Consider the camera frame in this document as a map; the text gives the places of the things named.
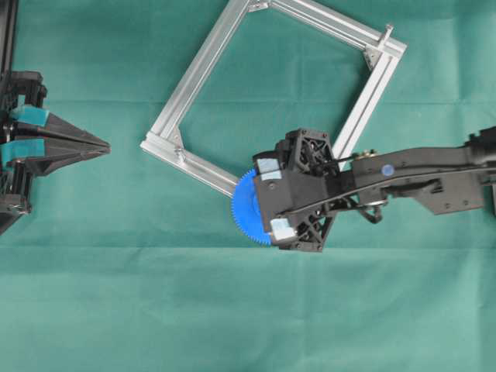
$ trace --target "square metal frame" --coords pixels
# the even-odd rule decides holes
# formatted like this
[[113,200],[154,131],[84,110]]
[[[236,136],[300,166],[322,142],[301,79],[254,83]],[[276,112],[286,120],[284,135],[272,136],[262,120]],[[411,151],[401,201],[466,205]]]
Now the square metal frame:
[[184,148],[179,125],[212,72],[243,18],[251,12],[276,9],[348,43],[363,52],[371,70],[341,133],[332,145],[337,159],[352,154],[372,111],[406,45],[390,38],[393,27],[383,33],[312,0],[229,0],[217,23],[191,62],[141,147],[159,159],[232,197],[238,178]]

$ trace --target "light blue tape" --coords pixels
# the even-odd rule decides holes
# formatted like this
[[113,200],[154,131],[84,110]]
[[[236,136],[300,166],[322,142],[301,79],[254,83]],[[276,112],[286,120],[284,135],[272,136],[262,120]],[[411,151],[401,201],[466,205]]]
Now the light blue tape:
[[2,152],[2,166],[6,168],[7,163],[14,159],[44,157],[45,141],[43,138],[21,139],[0,145],[0,150]]
[[30,105],[22,105],[10,112],[10,117],[17,122],[25,122],[34,126],[45,126],[50,111]]

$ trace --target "cable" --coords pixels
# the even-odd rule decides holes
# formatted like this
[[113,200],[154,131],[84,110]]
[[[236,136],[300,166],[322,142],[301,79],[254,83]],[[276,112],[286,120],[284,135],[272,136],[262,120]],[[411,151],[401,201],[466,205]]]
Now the cable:
[[487,171],[496,171],[496,167],[488,167],[488,166],[484,166],[484,167],[467,167],[467,168],[461,168],[461,169],[457,169],[457,170],[442,170],[442,171],[438,171],[438,172],[428,172],[428,173],[410,174],[410,175],[406,175],[406,176],[391,177],[391,178],[388,178],[387,180],[382,180],[382,181],[374,182],[373,184],[368,184],[366,186],[362,186],[361,188],[354,188],[353,190],[350,190],[350,191],[347,191],[347,192],[343,192],[340,195],[332,196],[331,198],[327,198],[327,199],[324,199],[324,200],[321,200],[321,201],[317,201],[315,203],[311,203],[311,204],[305,205],[305,206],[300,207],[300,208],[297,208],[297,209],[292,209],[292,210],[283,212],[281,214],[282,215],[294,215],[296,213],[303,212],[303,211],[305,211],[307,209],[315,208],[315,207],[318,207],[318,206],[320,206],[322,204],[334,202],[335,200],[338,200],[338,199],[341,199],[341,198],[345,198],[346,196],[350,196],[350,195],[356,194],[358,192],[365,191],[368,188],[376,188],[376,187],[382,186],[384,184],[390,184],[391,182],[402,181],[402,180],[406,180],[408,178],[414,178],[414,177],[431,177],[431,176],[447,176],[447,175],[450,175],[450,174],[463,174],[463,173],[472,173],[472,172],[477,172],[477,171],[486,171],[486,172]]
[[352,155],[351,157],[344,157],[342,159],[335,159],[335,160],[331,160],[331,161],[326,161],[325,163],[320,163],[320,164],[316,164],[314,166],[314,168],[317,168],[317,167],[327,167],[328,165],[336,165],[336,164],[339,164],[339,163],[345,163],[347,161],[350,161],[350,160],[353,160],[355,159],[355,156]]

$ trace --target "gear teeth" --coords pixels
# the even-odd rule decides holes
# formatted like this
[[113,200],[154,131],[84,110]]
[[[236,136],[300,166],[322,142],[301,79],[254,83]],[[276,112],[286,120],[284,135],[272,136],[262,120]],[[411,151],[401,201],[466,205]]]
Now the gear teeth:
[[239,179],[232,195],[231,213],[234,222],[243,234],[260,245],[269,246],[271,245],[270,236],[264,232],[262,219],[253,208],[253,198],[255,197],[253,177],[255,174],[255,170],[252,169]]

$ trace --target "table surface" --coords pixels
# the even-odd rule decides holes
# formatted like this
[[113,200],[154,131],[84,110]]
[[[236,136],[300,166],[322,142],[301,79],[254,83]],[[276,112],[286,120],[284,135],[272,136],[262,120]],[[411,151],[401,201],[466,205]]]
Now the table surface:
[[[459,146],[494,125],[494,0],[320,2],[408,44],[358,150]],[[140,149],[225,4],[21,1],[14,68],[42,72],[46,107],[112,154],[35,180],[33,214],[0,239],[0,370],[494,370],[490,204],[434,216],[394,200],[378,226],[340,215],[323,254],[284,253]],[[336,138],[366,75],[349,46],[250,14],[185,145],[241,176],[292,129]]]

